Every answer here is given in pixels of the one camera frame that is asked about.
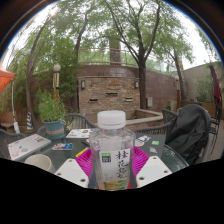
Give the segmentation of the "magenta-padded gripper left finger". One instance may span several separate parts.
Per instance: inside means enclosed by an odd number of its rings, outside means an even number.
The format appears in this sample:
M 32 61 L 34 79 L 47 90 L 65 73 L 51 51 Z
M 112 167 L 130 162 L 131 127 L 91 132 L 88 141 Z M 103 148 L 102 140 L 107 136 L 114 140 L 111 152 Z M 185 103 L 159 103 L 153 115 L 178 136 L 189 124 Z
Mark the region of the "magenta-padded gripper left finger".
M 76 159 L 67 159 L 55 174 L 84 188 L 95 188 L 91 150 L 81 151 Z

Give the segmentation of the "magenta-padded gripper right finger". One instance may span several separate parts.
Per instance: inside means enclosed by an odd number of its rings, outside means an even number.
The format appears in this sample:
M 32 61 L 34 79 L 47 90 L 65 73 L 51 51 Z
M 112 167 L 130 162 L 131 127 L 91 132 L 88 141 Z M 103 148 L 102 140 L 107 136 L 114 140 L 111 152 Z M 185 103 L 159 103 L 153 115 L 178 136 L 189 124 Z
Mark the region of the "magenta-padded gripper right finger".
M 138 147 L 134 148 L 132 171 L 137 188 L 144 187 L 172 173 L 158 156 L 149 156 Z

